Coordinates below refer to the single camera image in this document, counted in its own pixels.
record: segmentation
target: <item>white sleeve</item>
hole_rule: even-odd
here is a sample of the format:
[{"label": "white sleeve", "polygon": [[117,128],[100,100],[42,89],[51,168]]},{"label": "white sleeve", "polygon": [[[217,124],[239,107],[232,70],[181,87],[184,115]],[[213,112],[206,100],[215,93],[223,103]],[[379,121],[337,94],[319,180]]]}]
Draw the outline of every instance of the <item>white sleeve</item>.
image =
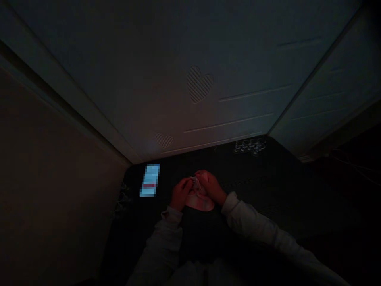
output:
[{"label": "white sleeve", "polygon": [[158,285],[166,282],[179,265],[183,229],[179,227],[183,213],[168,207],[155,225],[152,236],[139,258],[129,285]]},{"label": "white sleeve", "polygon": [[227,196],[221,212],[226,216],[229,227],[243,239],[272,246],[320,285],[349,285],[312,252],[298,245],[290,234],[258,213],[252,205],[238,200],[235,192]]}]

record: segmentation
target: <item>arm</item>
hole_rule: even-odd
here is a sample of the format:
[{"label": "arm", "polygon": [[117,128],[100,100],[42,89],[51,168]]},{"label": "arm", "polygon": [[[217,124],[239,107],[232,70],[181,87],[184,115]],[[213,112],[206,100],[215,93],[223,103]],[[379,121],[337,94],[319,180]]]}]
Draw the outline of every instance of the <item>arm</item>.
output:
[{"label": "arm", "polygon": [[221,212],[226,216],[229,227],[244,239],[269,245],[296,266],[310,274],[321,285],[349,285],[339,275],[326,267],[308,250],[296,243],[287,232],[281,230],[273,221],[258,213],[252,205],[237,199],[235,192],[226,195],[217,179],[207,172],[208,180],[196,172],[197,178],[204,186],[208,196],[222,206]]},{"label": "arm", "polygon": [[179,223],[191,186],[192,180],[184,178],[174,187],[172,201],[167,210],[162,212],[162,219],[155,225],[154,233],[147,239],[147,246],[128,279],[127,286],[161,284],[178,267],[183,237]]}]

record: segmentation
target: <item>cabinet door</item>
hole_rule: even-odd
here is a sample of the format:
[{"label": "cabinet door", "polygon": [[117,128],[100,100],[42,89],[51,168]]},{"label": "cabinet door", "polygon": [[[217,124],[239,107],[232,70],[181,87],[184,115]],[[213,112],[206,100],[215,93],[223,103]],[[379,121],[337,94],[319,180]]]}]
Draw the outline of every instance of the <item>cabinet door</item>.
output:
[{"label": "cabinet door", "polygon": [[362,10],[270,133],[296,156],[381,98],[379,34]]},{"label": "cabinet door", "polygon": [[147,161],[267,133],[358,2],[10,5],[81,96]]}]

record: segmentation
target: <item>hand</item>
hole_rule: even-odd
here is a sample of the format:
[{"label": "hand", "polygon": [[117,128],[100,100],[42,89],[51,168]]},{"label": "hand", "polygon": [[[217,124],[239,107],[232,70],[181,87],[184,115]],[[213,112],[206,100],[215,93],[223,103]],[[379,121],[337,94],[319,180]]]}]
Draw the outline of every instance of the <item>hand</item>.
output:
[{"label": "hand", "polygon": [[[206,173],[208,176],[208,179],[204,179],[203,176],[201,176],[202,173]],[[217,178],[210,172],[206,170],[199,170],[195,173],[197,179],[200,181],[200,184],[205,188],[206,192],[208,193],[209,198],[211,198],[213,201],[215,201],[220,206],[223,206],[226,201],[226,193],[223,191],[223,189],[220,187]]]},{"label": "hand", "polygon": [[172,200],[169,204],[170,207],[177,211],[182,211],[185,206],[187,195],[191,190],[193,181],[191,178],[183,178],[172,191]]}]

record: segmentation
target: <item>floor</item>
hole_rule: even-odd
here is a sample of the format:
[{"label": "floor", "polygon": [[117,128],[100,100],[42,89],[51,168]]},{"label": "floor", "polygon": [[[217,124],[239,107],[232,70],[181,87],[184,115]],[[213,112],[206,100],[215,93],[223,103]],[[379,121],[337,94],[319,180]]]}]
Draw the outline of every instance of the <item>floor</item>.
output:
[{"label": "floor", "polygon": [[[381,184],[379,134],[381,134],[381,124],[338,149],[348,154],[351,163],[378,170],[377,173],[358,168],[371,180]],[[381,187],[364,178],[353,166],[337,160],[347,161],[345,153],[333,151],[329,157],[322,157],[308,165],[357,207],[363,218],[361,225],[346,231],[299,240],[299,243],[311,250],[321,262],[340,274],[350,284],[365,285],[376,271],[375,248],[378,244],[374,241],[376,238],[374,225],[379,224],[376,221],[379,217],[376,198]]]}]

